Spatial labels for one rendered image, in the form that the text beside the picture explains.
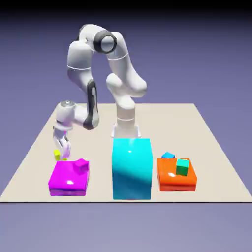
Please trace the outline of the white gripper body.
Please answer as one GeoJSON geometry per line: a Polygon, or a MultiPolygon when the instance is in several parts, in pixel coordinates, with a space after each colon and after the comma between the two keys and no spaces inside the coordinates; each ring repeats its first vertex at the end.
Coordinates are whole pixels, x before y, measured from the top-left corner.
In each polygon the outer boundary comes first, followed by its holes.
{"type": "Polygon", "coordinates": [[[53,139],[56,145],[68,145],[67,131],[53,127],[53,139]]]}

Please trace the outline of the large cyan box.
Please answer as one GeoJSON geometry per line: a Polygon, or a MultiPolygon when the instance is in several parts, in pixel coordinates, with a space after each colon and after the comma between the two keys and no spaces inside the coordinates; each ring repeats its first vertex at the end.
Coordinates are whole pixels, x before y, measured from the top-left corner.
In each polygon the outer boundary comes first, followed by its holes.
{"type": "Polygon", "coordinates": [[[152,173],[153,154],[149,138],[113,140],[113,199],[150,200],[152,173]]]}

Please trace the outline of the small yellow cube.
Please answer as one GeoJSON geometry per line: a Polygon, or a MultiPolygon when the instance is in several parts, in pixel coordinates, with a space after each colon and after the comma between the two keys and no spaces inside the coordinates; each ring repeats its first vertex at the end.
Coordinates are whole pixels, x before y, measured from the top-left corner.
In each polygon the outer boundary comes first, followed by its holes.
{"type": "Polygon", "coordinates": [[[59,150],[54,150],[54,157],[56,161],[66,161],[67,158],[62,158],[59,150]]]}

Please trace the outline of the small green cube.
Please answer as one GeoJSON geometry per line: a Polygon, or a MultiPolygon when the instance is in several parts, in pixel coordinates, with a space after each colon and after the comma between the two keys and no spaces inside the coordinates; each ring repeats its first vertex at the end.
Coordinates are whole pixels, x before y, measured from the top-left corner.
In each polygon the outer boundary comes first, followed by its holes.
{"type": "Polygon", "coordinates": [[[176,175],[187,176],[189,169],[188,159],[177,159],[176,163],[176,175]]]}

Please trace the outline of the large orange box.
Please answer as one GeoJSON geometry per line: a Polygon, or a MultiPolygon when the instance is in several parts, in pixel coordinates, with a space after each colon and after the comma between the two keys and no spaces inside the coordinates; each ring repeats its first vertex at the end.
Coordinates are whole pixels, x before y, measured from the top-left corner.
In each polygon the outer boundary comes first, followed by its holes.
{"type": "Polygon", "coordinates": [[[197,176],[193,169],[191,160],[183,158],[189,162],[186,176],[176,174],[177,158],[157,159],[157,178],[160,191],[195,191],[197,176]]]}

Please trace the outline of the large magenta box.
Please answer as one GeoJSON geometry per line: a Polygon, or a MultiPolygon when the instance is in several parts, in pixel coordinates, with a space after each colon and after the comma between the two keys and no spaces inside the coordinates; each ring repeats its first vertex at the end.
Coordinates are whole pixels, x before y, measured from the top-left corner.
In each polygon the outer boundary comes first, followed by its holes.
{"type": "Polygon", "coordinates": [[[85,196],[89,182],[88,173],[78,175],[73,170],[74,161],[57,161],[48,182],[51,196],[85,196]]]}

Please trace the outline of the small magenta cube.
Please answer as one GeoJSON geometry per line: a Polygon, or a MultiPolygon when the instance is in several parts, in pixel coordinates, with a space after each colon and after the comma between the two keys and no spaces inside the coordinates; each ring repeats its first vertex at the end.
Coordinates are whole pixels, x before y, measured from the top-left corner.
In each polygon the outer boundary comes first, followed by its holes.
{"type": "Polygon", "coordinates": [[[73,170],[78,175],[83,175],[89,172],[89,161],[80,158],[73,162],[73,170]]]}

